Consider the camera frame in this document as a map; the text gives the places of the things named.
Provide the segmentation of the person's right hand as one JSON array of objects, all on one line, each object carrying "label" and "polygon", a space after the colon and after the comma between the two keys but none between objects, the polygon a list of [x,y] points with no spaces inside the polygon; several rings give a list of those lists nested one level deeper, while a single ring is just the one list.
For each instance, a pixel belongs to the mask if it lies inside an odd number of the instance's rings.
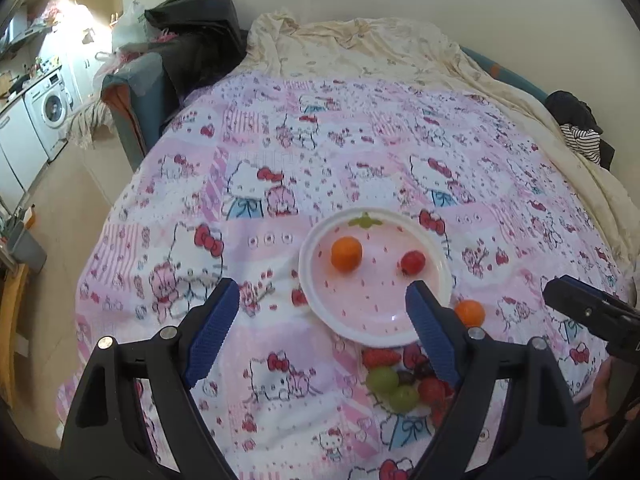
[{"label": "person's right hand", "polygon": [[[582,412],[582,428],[600,424],[617,413],[631,389],[637,370],[638,367],[612,356],[602,363],[593,383],[589,403]],[[593,458],[608,445],[606,425],[591,429],[584,436],[587,458]]]}]

